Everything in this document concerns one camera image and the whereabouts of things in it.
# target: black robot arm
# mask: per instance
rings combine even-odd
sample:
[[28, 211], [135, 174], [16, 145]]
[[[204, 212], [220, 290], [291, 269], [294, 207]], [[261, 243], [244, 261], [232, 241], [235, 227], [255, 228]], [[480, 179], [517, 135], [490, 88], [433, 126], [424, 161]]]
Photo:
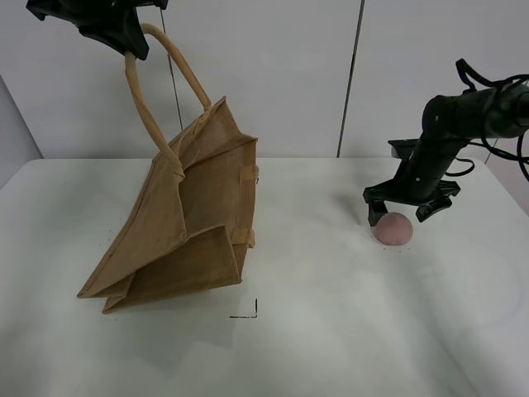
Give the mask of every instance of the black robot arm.
[[[450, 207], [450, 196], [456, 196], [460, 187], [441, 178], [459, 151], [473, 139], [481, 139], [481, 145], [488, 147], [487, 138], [523, 136], [529, 128], [529, 88], [523, 84], [524, 76], [493, 83], [475, 73], [464, 60], [456, 65], [469, 89], [458, 97], [433, 98], [422, 114], [419, 139], [389, 142], [401, 164], [391, 180], [364, 191], [371, 226], [388, 212], [385, 201], [418, 206], [419, 222]], [[476, 90], [467, 74], [490, 88]]]
[[85, 37], [120, 54], [130, 51], [145, 60], [149, 46], [141, 31], [136, 7], [167, 8], [168, 0], [29, 0], [26, 8], [41, 21], [47, 16], [72, 22]]

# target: brown burlap bag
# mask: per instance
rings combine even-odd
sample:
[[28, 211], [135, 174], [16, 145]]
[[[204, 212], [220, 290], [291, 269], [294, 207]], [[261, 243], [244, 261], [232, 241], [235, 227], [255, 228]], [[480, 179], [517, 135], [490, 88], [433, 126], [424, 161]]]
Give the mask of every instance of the brown burlap bag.
[[204, 113], [167, 144], [145, 105], [136, 58], [126, 54], [134, 103], [160, 153], [125, 226], [78, 294], [107, 298], [104, 313], [238, 284], [246, 250], [254, 245], [257, 140], [239, 131], [225, 98], [211, 105], [162, 31], [141, 28], [169, 52]]

